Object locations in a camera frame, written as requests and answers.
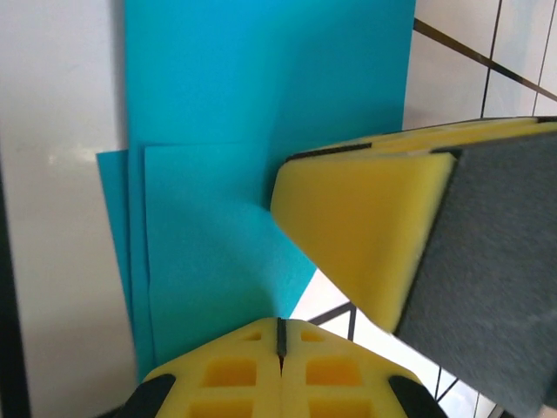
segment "white wall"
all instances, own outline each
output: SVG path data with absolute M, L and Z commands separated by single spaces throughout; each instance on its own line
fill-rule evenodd
M 134 386 L 95 162 L 122 144 L 117 9 L 0 2 L 0 151 L 34 418 L 90 418 Z
M 551 408 L 543 408 L 540 412 L 540 418 L 557 418 L 557 411 Z

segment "gray abrasive pad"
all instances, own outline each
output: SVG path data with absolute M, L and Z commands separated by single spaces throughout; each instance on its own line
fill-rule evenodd
M 557 376 L 557 134 L 457 153 L 396 334 L 536 416 Z

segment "foam block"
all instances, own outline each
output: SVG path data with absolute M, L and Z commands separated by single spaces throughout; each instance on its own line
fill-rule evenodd
M 412 372 L 302 320 L 289 320 L 287 329 L 282 416 L 412 417 L 389 386 L 394 375 L 419 382 Z
M 396 334 L 534 417 L 557 375 L 557 132 L 456 151 Z
M 146 380 L 176 382 L 157 418 L 281 415 L 277 319 L 258 320 L 164 364 Z
M 411 372 L 298 320 L 258 320 L 153 370 L 121 418 L 446 418 Z
M 315 273 L 265 209 L 263 145 L 145 150 L 158 364 L 258 318 L 290 316 Z
M 370 320 L 398 323 L 453 157 L 295 159 L 278 173 L 272 215 Z

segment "blue cardboard sheet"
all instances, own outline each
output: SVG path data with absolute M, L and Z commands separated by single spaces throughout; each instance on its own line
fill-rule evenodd
M 148 147 L 145 202 L 159 363 L 288 317 L 315 266 L 265 209 L 265 144 Z
M 285 152 L 401 128 L 413 9 L 413 0 L 126 2 L 131 306 L 140 377 L 158 364 L 160 346 L 153 340 L 159 321 L 151 323 L 158 278 L 148 251 L 145 148 L 261 144 L 265 207 Z
M 131 309 L 130 276 L 130 229 L 128 224 L 128 152 L 115 151 L 97 154 L 98 169 L 103 182 L 104 200 L 111 223 L 112 240 L 125 306 L 130 323 L 133 324 Z

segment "sponge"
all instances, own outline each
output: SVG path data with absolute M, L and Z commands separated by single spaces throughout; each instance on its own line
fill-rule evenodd
M 301 320 L 259 320 L 151 372 L 118 418 L 446 418 L 418 378 Z
M 419 382 L 414 374 L 302 320 L 290 320 L 288 328 L 289 354 L 282 376 L 284 417 L 406 417 L 389 378 Z
M 286 235 L 356 306 L 392 331 L 454 157 L 361 153 L 285 164 L 271 211 Z
M 510 414 L 538 416 L 557 406 L 557 131 L 454 152 L 396 336 Z

